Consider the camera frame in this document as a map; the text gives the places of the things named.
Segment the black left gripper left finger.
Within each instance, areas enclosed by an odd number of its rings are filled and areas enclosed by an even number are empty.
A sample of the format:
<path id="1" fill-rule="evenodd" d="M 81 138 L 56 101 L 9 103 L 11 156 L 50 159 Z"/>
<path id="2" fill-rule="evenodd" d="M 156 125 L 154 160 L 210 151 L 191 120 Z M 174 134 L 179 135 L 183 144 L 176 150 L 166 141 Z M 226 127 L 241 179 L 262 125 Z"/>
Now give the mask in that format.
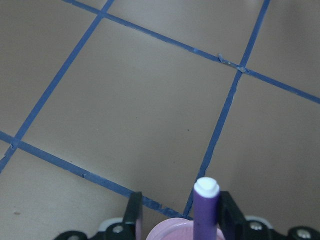
<path id="1" fill-rule="evenodd" d="M 143 196 L 140 191 L 133 192 L 128 200 L 122 223 L 128 232 L 129 240 L 142 239 L 143 226 Z"/>

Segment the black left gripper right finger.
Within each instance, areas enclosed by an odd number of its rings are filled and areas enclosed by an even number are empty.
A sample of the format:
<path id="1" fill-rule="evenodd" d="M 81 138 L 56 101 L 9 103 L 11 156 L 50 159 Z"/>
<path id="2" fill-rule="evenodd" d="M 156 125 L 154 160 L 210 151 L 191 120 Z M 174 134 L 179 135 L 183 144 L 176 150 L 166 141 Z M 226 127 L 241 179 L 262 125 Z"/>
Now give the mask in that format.
<path id="1" fill-rule="evenodd" d="M 246 219 L 228 191 L 221 191 L 218 200 L 218 225 L 225 240 L 245 239 Z"/>

